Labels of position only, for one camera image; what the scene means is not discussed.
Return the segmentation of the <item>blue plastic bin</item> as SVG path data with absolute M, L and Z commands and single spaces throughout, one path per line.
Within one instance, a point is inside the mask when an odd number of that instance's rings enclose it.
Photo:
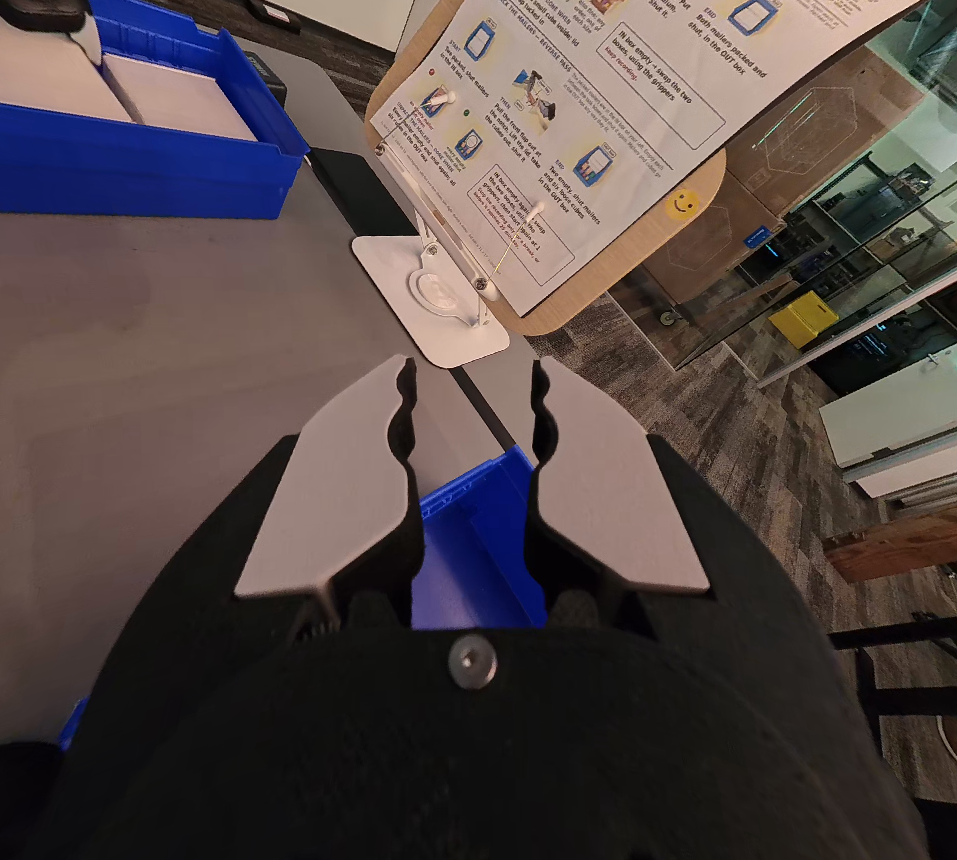
M 309 145 L 233 36 L 140 0 L 89 0 L 104 53 L 210 77 L 254 139 L 3 103 L 2 211 L 276 219 Z
M 150 584 L 109 652 L 81 715 L 71 758 L 133 764 L 191 717 L 226 745 L 267 717 L 306 718 L 352 662 L 444 629 L 544 625 L 544 597 L 522 557 L 532 467 L 521 450 L 481 464 L 421 501 L 424 564 L 412 584 L 413 631 L 320 629 L 306 594 L 233 594 L 296 438 L 285 436 L 187 538 Z

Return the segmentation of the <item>yellow plastic bin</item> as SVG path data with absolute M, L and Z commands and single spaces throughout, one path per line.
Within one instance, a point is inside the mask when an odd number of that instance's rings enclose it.
M 797 350 L 839 321 L 840 316 L 814 291 L 800 295 L 769 316 L 771 326 Z

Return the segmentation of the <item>wooden pillar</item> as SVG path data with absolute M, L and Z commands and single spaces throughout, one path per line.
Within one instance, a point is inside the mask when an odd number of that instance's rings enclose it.
M 956 505 L 833 536 L 824 557 L 846 582 L 956 563 Z

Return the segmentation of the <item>black equipment cabinet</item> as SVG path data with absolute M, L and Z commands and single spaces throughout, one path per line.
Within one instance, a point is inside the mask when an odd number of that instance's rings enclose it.
M 955 256 L 949 256 L 927 267 L 906 267 L 902 260 L 868 270 L 842 266 L 809 280 L 807 288 L 831 310 L 836 322 L 802 346 L 802 355 L 877 320 L 854 338 L 813 357 L 810 370 L 834 394 L 843 396 L 955 345 L 955 283 L 890 312 L 909 295 L 954 275 Z

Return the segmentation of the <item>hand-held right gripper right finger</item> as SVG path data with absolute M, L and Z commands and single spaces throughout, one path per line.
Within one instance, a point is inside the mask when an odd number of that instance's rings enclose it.
M 548 611 L 569 591 L 599 614 L 628 596 L 698 596 L 711 585 L 645 429 L 613 398 L 552 357 L 533 364 L 537 464 L 525 566 Z

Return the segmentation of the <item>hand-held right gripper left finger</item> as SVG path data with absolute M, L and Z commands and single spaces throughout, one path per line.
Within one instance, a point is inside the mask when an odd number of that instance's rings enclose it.
M 416 364 L 395 355 L 304 425 L 234 587 L 238 599 L 305 594 L 338 626 L 353 597 L 412 619 L 425 543 L 416 477 Z

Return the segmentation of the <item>printed instruction sheet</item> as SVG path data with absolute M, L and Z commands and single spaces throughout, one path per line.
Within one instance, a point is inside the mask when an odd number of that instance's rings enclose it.
M 833 57 L 927 0 L 453 0 L 377 154 L 483 301 L 533 311 Z

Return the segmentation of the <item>black floor outlet box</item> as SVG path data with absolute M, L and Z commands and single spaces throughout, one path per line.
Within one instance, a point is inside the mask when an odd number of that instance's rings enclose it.
M 263 0 L 244 0 L 250 14 L 260 23 L 291 32 L 302 33 L 302 22 L 292 11 Z

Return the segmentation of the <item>black device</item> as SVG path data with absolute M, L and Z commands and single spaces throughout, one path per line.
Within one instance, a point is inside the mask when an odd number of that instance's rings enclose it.
M 236 96 L 246 101 L 243 106 L 251 109 L 265 105 L 266 94 L 270 94 L 276 105 L 286 111 L 288 89 L 285 82 L 257 54 L 241 48 L 246 62 L 238 65 L 235 77 Z

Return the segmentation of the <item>white door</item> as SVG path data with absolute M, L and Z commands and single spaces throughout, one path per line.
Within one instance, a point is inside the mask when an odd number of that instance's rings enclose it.
M 844 482 L 871 498 L 955 476 L 955 347 L 838 398 L 820 416 Z

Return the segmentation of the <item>large brown cardboard box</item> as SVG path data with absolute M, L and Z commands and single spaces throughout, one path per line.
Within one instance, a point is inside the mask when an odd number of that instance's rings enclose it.
M 862 46 L 725 146 L 728 173 L 782 217 L 869 151 L 926 91 Z
M 733 175 L 700 216 L 677 232 L 641 267 L 666 298 L 699 297 L 785 228 Z

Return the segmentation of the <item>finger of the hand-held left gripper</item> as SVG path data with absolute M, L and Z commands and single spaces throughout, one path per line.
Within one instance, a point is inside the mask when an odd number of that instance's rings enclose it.
M 95 17 L 85 15 L 81 26 L 67 36 L 83 50 L 94 66 L 102 66 L 102 41 Z

